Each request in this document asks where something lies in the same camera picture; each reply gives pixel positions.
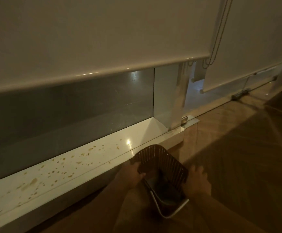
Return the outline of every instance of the person's left hand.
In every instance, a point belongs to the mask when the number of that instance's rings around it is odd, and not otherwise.
[[[114,181],[124,188],[132,189],[144,178],[145,173],[138,173],[138,167],[141,162],[130,164],[129,162],[123,163],[120,171],[116,174]]]

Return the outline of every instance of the person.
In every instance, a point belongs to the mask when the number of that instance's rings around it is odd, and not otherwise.
[[[127,192],[145,176],[145,173],[138,172],[139,165],[140,162],[123,164],[114,180],[87,205],[86,211],[94,213],[86,218],[88,232],[112,232]],[[211,184],[202,166],[190,168],[182,189],[190,202],[197,206],[211,231],[265,232],[211,197]]]

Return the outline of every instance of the hand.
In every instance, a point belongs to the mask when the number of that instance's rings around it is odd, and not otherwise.
[[[203,171],[203,166],[197,167],[197,170],[195,170],[195,166],[190,168],[189,176],[182,184],[182,190],[187,198],[193,198],[196,193],[211,195],[211,184],[207,180],[207,173],[203,173]]]
[[[130,164],[130,162],[123,163],[120,171],[115,176],[115,181],[119,185],[127,189],[132,189],[145,177],[145,173],[138,173],[138,168],[141,162]]]

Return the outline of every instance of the roller blind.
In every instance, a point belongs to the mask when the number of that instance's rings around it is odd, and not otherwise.
[[[233,0],[204,91],[282,63],[282,0]]]
[[[220,0],[0,0],[0,91],[202,58]]]

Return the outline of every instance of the basket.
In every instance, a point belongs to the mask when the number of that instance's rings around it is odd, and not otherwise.
[[[159,214],[173,217],[189,202],[181,188],[188,170],[161,145],[139,151],[132,158],[132,162],[137,161],[141,162],[138,171],[146,173],[143,183]]]

